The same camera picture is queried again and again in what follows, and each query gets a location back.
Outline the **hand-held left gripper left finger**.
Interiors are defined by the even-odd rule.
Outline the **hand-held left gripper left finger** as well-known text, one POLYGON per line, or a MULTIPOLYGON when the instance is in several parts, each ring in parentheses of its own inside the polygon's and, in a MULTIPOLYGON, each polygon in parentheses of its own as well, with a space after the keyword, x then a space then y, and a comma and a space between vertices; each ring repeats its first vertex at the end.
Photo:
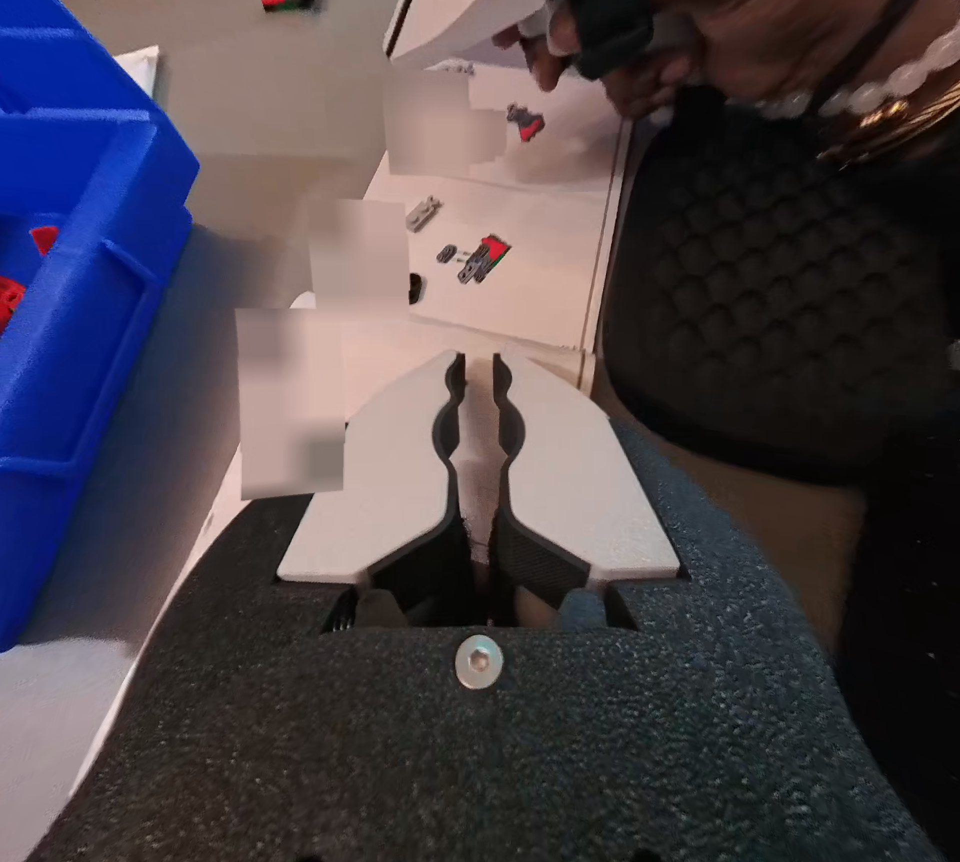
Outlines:
POLYGON ((316 493, 277 568, 285 583, 392 594, 402 611, 474 616, 472 550, 451 457, 466 358, 455 350, 399 377, 347 424, 343 487, 316 493))

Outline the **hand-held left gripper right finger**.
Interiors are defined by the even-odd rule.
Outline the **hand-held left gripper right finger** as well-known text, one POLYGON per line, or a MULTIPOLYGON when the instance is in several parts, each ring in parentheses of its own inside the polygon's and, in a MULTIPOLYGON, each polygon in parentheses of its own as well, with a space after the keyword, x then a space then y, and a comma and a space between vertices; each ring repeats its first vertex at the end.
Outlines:
POLYGON ((574 590, 677 579, 680 559, 606 412, 515 351, 491 365, 506 457, 489 563, 506 609, 516 590, 558 610, 574 590))

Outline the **person's right forearm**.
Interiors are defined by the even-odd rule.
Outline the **person's right forearm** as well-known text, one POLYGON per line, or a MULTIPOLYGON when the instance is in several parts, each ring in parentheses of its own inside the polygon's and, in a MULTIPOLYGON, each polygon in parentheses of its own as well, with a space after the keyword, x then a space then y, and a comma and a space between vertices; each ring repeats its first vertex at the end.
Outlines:
POLYGON ((918 63, 925 76, 959 61, 959 0, 921 0, 917 11, 918 63))

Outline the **white instruction booklet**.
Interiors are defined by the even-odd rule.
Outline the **white instruction booklet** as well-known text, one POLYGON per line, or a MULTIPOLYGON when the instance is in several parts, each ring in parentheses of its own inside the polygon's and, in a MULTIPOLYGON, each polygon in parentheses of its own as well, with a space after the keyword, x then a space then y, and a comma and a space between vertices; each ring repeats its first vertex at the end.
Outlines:
POLYGON ((333 310, 305 292, 265 328, 315 330, 308 364, 321 407, 347 424, 376 394, 441 352, 465 358, 460 443, 452 455, 475 563, 485 563, 498 499, 493 360, 526 356, 582 393, 618 214, 630 131, 601 90, 565 76, 544 93, 518 68, 450 58, 392 69, 383 90, 387 150, 362 201, 343 202, 366 259, 398 287, 401 214, 428 196, 442 208, 407 232, 405 259, 423 295, 402 313, 333 310))

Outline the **black quilted cushion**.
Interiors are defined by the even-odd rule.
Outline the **black quilted cushion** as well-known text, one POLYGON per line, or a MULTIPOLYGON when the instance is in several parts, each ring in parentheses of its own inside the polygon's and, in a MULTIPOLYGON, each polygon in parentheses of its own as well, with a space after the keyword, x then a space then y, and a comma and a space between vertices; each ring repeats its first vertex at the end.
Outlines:
POLYGON ((721 462, 858 481, 958 407, 944 254, 793 123, 682 92, 630 189, 602 353, 625 409, 721 462))

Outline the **blue plastic bin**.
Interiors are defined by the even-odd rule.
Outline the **blue plastic bin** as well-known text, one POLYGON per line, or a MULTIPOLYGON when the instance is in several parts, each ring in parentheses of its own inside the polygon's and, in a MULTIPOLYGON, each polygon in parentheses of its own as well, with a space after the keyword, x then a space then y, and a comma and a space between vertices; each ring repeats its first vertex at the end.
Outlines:
POLYGON ((49 577, 192 225, 199 162, 59 0, 1 0, 1 646, 49 577), (59 226, 41 256, 29 235, 59 226))

